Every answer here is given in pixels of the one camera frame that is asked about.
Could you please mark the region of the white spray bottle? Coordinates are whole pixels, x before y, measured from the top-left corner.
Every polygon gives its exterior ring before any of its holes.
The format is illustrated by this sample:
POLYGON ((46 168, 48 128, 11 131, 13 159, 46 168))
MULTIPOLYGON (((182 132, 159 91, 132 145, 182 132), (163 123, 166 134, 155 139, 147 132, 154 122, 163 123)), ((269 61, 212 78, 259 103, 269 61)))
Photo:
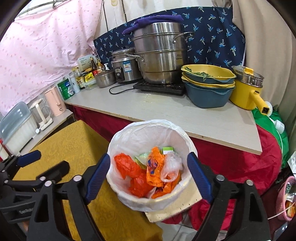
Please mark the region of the white spray bottle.
POLYGON ((79 84, 77 83, 76 77, 73 72, 69 73, 70 81, 73 87, 74 92, 77 94, 80 92, 79 84))

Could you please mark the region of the red plastic bag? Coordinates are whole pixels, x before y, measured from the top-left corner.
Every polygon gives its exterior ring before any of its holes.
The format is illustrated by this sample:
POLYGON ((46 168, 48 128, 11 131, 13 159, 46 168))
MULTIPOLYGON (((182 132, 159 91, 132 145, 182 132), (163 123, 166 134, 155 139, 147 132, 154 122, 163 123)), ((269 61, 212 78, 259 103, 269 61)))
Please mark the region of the red plastic bag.
POLYGON ((116 155, 114 161, 122 178, 130 178, 129 192, 138 198, 147 197, 154 187, 147 183, 146 170, 124 153, 116 155))

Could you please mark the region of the blue yellow stacked basins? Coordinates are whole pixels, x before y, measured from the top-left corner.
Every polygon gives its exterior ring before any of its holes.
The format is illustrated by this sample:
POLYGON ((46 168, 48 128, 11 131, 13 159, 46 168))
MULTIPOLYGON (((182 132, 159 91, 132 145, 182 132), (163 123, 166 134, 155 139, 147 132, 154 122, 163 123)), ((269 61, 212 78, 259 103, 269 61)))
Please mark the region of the blue yellow stacked basins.
POLYGON ((188 97, 199 108, 223 107, 235 89, 236 75, 227 68, 190 64, 181 70, 188 97))

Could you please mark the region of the dark soy sauce bottle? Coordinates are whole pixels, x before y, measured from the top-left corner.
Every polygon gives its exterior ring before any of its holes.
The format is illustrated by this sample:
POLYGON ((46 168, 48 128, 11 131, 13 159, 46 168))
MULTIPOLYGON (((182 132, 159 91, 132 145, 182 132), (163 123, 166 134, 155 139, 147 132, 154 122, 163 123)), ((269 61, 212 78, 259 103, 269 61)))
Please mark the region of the dark soy sauce bottle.
POLYGON ((76 78, 76 81, 79 85, 79 88, 80 89, 84 89, 84 76, 82 75, 82 73, 79 71, 79 67, 77 66, 75 68, 75 78, 76 78))

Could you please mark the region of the small steel pot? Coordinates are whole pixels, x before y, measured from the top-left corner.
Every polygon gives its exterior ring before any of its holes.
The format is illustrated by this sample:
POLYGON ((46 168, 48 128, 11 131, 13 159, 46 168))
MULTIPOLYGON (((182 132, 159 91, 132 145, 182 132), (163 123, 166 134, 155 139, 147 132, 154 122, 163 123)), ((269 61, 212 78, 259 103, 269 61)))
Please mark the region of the small steel pot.
POLYGON ((97 74, 94 78, 96 80, 97 86, 100 88, 109 87, 116 83, 114 70, 103 71, 97 74))

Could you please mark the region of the dish rack with grey lid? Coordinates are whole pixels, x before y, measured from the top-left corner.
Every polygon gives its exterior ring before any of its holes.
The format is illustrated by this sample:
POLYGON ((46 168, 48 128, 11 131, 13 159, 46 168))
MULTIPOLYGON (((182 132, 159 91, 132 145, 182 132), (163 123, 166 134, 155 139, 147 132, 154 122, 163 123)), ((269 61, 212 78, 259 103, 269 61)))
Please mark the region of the dish rack with grey lid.
POLYGON ((24 102, 17 103, 1 120, 1 140, 10 154, 20 150, 35 136, 37 122, 24 102))

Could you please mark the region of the yellow patterned tablecloth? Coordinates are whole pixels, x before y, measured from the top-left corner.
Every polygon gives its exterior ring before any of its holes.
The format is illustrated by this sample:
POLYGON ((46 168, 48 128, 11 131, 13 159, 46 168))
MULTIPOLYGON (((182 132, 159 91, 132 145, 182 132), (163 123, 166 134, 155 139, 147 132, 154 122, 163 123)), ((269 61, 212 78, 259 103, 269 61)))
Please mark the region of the yellow patterned tablecloth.
MULTIPOLYGON (((63 182, 82 175, 95 166, 106 153, 109 142, 89 125, 79 120, 58 131, 36 148, 42 154, 36 161, 20 169, 15 180, 33 180, 38 175, 65 160, 70 165, 63 182)), ((122 204, 101 173, 91 172, 85 180, 97 195, 88 208, 106 240, 162 240, 162 229, 150 223, 142 213, 122 204)))

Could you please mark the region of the orange printed plastic bag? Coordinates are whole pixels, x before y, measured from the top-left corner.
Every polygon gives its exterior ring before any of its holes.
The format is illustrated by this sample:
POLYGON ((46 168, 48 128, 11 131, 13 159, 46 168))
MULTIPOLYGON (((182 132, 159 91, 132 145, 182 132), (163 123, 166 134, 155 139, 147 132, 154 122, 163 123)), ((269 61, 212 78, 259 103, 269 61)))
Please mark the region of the orange printed plastic bag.
POLYGON ((181 173, 177 177, 176 181, 165 183, 161 180, 161 170, 164 166, 165 155, 158 147, 153 147, 149 153, 147 161, 147 183, 154 187, 153 193, 150 198, 156 199, 166 194, 169 194, 181 181, 181 173))

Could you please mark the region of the green white box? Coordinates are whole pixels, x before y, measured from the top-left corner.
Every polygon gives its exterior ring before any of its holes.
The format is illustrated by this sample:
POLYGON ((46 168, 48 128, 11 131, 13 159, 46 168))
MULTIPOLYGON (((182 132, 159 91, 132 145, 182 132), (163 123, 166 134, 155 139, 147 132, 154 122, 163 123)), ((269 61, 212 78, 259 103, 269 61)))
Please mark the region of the green white box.
POLYGON ((71 98, 75 94, 68 78, 62 79, 57 83, 57 86, 64 100, 71 98))

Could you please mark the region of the red cloth under counter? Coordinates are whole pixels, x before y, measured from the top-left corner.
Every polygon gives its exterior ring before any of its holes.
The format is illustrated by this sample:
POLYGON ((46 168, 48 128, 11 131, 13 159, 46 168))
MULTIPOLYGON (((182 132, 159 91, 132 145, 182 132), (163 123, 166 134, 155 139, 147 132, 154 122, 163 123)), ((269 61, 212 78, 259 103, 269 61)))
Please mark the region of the red cloth under counter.
MULTIPOLYGON (((117 118, 89 109, 71 106, 77 124, 71 129, 74 135, 73 149, 69 158, 70 174, 83 173, 87 167, 97 163, 107 149, 107 143, 114 134, 129 124, 128 120, 117 118)), ((278 177, 281 169, 281 143, 287 136, 279 136, 265 116, 253 112, 262 146, 262 153, 236 150, 197 138, 193 143, 199 160, 216 174, 228 180, 242 183, 252 180, 259 194, 266 192, 278 177)), ((160 229, 138 211, 122 204, 107 183, 104 183, 99 196, 90 204, 92 216, 105 238, 113 235, 121 237, 147 237, 149 232, 159 233, 160 229)))

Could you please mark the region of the black induction cooker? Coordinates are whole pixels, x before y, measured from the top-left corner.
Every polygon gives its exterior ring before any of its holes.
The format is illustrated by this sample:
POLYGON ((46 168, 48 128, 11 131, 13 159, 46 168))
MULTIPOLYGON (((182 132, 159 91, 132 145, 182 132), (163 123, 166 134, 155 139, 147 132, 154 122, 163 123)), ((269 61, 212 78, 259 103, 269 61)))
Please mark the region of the black induction cooker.
POLYGON ((140 91, 146 92, 157 92, 157 93, 165 93, 172 95, 184 95, 186 93, 186 89, 184 84, 167 84, 167 85, 159 85, 159 84, 150 84, 145 81, 136 83, 133 85, 133 88, 140 91))

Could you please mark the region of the pink dotted cloth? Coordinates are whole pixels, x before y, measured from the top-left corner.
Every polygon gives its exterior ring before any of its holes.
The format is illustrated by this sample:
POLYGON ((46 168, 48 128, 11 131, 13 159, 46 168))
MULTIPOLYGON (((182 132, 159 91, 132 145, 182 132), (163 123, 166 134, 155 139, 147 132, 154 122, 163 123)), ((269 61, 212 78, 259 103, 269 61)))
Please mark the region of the pink dotted cloth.
POLYGON ((29 103, 94 52, 102 1, 66 1, 17 18, 1 40, 1 114, 29 103))

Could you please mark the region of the white glass electric kettle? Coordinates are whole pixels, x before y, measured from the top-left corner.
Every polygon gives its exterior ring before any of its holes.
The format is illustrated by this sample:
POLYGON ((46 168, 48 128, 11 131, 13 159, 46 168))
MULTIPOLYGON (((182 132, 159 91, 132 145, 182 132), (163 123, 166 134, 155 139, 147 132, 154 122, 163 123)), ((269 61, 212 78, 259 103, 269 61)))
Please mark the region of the white glass electric kettle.
POLYGON ((51 110, 48 106, 46 106, 43 98, 40 98, 34 101, 30 105, 29 110, 33 114, 38 124, 37 133, 44 131, 47 127, 49 127, 53 123, 53 119, 51 117, 51 110))

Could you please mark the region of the yellow green apple plastic bag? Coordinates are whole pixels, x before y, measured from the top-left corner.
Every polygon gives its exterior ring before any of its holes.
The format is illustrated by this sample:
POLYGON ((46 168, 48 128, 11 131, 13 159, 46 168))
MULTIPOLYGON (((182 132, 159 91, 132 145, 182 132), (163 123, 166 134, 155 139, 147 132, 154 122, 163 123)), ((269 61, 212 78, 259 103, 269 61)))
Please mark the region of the yellow green apple plastic bag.
POLYGON ((149 153, 144 153, 139 156, 135 156, 134 161, 140 166, 140 168, 146 169, 148 157, 149 157, 149 153))

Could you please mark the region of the pink electric kettle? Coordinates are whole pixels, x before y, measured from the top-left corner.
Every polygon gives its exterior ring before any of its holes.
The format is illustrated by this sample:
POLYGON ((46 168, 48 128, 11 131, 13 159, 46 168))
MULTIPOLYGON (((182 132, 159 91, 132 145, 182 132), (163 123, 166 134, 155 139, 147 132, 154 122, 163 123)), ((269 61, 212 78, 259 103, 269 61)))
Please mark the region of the pink electric kettle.
POLYGON ((62 113, 66 111, 66 106, 64 101, 62 100, 58 89, 56 87, 52 87, 48 89, 44 96, 49 104, 49 107, 55 117, 60 116, 62 113))

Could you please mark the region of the pale box on counter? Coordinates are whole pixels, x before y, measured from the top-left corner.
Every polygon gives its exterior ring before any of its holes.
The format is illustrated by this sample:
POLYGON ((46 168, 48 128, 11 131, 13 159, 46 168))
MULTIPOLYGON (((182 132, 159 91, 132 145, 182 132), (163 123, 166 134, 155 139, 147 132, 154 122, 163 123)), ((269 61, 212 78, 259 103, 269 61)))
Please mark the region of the pale box on counter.
POLYGON ((80 72, 84 72, 85 70, 91 68, 91 60, 92 55, 86 55, 77 59, 77 65, 80 72))

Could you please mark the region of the silver rice cooker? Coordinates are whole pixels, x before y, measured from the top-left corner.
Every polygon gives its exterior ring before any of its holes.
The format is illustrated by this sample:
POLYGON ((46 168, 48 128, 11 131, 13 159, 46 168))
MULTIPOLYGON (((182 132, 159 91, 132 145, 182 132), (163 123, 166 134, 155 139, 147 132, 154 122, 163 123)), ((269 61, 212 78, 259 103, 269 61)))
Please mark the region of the silver rice cooker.
POLYGON ((142 78, 137 58, 134 57, 135 48, 116 50, 111 54, 111 65, 118 83, 135 82, 142 78))

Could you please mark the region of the white lined trash bin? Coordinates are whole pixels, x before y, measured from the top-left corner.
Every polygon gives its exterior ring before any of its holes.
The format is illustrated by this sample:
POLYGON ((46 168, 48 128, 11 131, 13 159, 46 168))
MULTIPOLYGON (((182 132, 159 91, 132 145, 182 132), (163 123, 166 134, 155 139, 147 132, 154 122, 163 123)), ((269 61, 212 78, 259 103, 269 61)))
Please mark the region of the white lined trash bin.
POLYGON ((172 122, 131 123, 109 143, 107 181, 129 208, 162 210, 177 200, 191 181, 189 153, 198 153, 193 141, 172 122))

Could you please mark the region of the green carton pack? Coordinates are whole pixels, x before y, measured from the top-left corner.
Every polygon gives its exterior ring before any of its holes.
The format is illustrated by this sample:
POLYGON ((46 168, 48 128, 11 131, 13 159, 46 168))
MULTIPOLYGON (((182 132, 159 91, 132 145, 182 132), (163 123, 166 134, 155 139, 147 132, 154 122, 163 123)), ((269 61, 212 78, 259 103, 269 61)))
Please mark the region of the green carton pack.
POLYGON ((163 155, 166 155, 166 154, 168 154, 170 152, 174 152, 174 148, 173 147, 163 147, 162 148, 163 155))

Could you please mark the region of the large steel steamer pot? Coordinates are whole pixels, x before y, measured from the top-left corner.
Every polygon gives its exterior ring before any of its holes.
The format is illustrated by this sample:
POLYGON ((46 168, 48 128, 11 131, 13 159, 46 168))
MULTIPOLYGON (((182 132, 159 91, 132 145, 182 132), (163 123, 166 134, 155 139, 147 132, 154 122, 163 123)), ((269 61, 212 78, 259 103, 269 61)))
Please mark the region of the large steel steamer pot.
POLYGON ((150 84, 171 84, 188 63, 187 41, 194 32, 186 32, 176 22, 158 22, 134 30, 135 57, 144 80, 150 84))

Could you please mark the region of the navy patterned cloth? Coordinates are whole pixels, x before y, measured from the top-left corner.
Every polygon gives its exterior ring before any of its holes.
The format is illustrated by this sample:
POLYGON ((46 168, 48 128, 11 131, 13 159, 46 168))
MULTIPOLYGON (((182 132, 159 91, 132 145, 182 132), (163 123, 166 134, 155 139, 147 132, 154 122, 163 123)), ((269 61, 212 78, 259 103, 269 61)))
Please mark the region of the navy patterned cloth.
MULTIPOLYGON (((243 64, 245 36, 232 21, 232 8, 193 6, 155 14, 182 16, 185 31, 193 32, 187 42, 190 64, 210 64, 228 69, 243 64)), ((124 35, 123 31, 136 23, 136 19, 128 21, 94 40, 103 63, 111 62, 113 51, 134 47, 133 34, 124 35)))

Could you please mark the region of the clear plastic bag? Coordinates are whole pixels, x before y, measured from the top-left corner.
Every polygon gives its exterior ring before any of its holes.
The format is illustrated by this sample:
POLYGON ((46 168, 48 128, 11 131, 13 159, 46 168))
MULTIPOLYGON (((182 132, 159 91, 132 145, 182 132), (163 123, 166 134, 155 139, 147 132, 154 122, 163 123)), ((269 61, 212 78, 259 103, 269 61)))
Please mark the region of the clear plastic bag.
POLYGON ((161 170, 161 180, 165 183, 176 181, 182 169, 181 156, 174 151, 168 152, 165 154, 164 166, 161 170))

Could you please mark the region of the yellow handled pot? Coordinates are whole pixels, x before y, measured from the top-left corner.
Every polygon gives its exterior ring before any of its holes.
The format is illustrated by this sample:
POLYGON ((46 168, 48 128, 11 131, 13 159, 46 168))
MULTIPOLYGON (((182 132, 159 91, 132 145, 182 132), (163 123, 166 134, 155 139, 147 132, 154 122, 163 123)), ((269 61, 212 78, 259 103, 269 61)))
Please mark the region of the yellow handled pot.
POLYGON ((245 66, 232 66, 236 75, 235 89, 229 100, 244 110, 258 108, 261 114, 267 115, 270 108, 260 96, 264 77, 245 66))

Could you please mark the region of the yellow seasoning packet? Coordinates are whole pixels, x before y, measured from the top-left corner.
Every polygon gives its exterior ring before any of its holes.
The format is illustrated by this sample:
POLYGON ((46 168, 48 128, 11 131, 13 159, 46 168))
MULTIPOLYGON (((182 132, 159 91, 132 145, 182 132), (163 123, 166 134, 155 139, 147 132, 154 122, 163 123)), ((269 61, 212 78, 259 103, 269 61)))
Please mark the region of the yellow seasoning packet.
POLYGON ((85 83, 86 83, 86 82, 89 82, 89 81, 91 81, 91 80, 93 80, 93 79, 94 79, 94 75, 93 75, 92 72, 87 73, 87 74, 85 75, 85 77, 84 77, 85 83))

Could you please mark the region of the purple cloth on pot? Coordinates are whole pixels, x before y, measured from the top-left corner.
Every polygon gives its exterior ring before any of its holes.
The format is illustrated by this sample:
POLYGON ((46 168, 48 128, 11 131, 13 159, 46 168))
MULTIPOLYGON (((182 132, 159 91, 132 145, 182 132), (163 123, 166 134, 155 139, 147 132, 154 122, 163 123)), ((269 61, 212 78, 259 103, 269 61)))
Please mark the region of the purple cloth on pot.
POLYGON ((138 30, 140 28, 144 28, 147 25, 153 24, 153 23, 160 23, 160 22, 174 22, 174 23, 180 23, 184 19, 181 15, 157 15, 157 16, 148 16, 145 18, 140 18, 135 21, 135 24, 127 29, 125 29, 122 33, 124 35, 130 34, 134 32, 135 30, 138 30))

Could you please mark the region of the pink basket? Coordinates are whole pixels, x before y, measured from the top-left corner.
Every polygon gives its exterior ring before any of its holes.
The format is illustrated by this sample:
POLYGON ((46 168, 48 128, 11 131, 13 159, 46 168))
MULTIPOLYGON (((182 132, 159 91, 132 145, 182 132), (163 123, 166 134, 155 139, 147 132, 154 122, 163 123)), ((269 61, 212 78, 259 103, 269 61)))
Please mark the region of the pink basket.
POLYGON ((289 176, 279 189, 276 200, 276 214, 279 220, 290 222, 295 215, 295 176, 289 176))

